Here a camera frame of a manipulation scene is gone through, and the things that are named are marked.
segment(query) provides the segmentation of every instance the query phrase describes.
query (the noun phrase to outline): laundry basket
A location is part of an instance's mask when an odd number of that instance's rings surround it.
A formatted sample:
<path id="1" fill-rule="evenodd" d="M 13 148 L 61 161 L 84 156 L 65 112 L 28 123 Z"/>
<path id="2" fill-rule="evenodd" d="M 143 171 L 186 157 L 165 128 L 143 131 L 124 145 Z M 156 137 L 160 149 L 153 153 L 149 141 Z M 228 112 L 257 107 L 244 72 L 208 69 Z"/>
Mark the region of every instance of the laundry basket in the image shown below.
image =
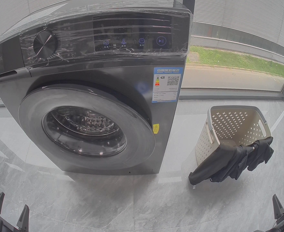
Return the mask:
<path id="1" fill-rule="evenodd" d="M 269 136 L 268 123 L 257 107 L 213 106 L 195 147 L 198 165 L 220 144 L 250 145 Z"/>

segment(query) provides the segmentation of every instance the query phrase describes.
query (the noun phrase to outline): front-load washing machine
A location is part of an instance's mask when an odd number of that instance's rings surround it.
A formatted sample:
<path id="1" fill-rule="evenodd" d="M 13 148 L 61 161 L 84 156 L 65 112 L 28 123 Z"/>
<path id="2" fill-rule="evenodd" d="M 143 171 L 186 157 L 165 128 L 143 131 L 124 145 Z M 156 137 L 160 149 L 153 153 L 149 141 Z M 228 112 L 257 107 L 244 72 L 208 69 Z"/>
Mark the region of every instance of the front-load washing machine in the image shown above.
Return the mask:
<path id="1" fill-rule="evenodd" d="M 158 173 L 192 14 L 175 0 L 70 0 L 0 41 L 0 97 L 61 170 Z"/>

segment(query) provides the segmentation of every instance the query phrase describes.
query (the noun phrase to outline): black jacket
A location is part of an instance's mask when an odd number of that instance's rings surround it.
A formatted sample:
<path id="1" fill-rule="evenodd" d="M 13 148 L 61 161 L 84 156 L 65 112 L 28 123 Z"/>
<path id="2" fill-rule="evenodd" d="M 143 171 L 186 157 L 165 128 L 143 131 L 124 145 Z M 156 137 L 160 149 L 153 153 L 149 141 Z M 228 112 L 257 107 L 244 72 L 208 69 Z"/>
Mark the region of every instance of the black jacket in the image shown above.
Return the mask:
<path id="1" fill-rule="evenodd" d="M 252 171 L 260 163 L 268 162 L 274 152 L 270 147 L 272 141 L 273 137 L 268 137 L 248 146 L 220 144 L 193 173 L 189 174 L 189 181 L 192 185 L 206 179 L 211 179 L 212 182 L 222 182 L 228 176 L 237 180 L 245 168 Z"/>

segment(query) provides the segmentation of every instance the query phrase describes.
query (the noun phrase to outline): play/pause button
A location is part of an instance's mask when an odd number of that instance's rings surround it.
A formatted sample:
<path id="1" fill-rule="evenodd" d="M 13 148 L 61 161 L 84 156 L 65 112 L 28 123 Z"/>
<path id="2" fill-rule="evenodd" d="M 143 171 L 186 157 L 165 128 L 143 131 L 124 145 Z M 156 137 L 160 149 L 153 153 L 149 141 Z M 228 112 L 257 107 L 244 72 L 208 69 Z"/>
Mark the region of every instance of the play/pause button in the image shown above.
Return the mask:
<path id="1" fill-rule="evenodd" d="M 165 45 L 166 43 L 167 43 L 167 40 L 166 40 L 165 37 L 159 36 L 159 37 L 157 38 L 157 44 L 158 44 L 158 45 L 163 46 L 163 45 Z"/>

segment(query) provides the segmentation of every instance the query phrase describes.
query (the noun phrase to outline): control panel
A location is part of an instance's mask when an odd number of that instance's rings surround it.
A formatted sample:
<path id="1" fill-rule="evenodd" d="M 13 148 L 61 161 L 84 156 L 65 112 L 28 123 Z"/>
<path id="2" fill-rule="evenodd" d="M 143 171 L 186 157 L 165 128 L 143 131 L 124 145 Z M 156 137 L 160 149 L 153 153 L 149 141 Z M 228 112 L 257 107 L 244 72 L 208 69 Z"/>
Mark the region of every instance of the control panel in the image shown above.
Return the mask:
<path id="1" fill-rule="evenodd" d="M 184 12 L 86 15 L 23 33 L 20 45 L 25 67 L 31 68 L 111 54 L 182 55 L 188 49 L 189 27 L 190 14 Z"/>

